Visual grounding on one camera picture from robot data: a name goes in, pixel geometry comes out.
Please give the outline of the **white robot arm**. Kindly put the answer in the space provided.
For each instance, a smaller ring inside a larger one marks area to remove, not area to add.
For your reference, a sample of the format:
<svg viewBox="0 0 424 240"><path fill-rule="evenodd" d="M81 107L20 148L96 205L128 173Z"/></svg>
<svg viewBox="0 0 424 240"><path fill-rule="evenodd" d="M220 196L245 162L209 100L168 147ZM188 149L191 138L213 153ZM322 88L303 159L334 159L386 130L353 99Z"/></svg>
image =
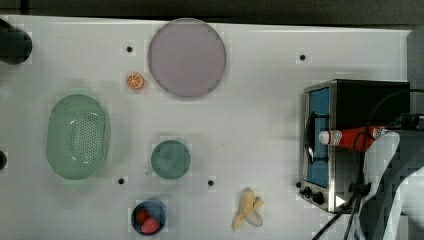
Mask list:
<svg viewBox="0 0 424 240"><path fill-rule="evenodd" d="M410 176L423 169L423 116L403 114L365 153L369 193L353 215L349 240L395 240Z"/></svg>

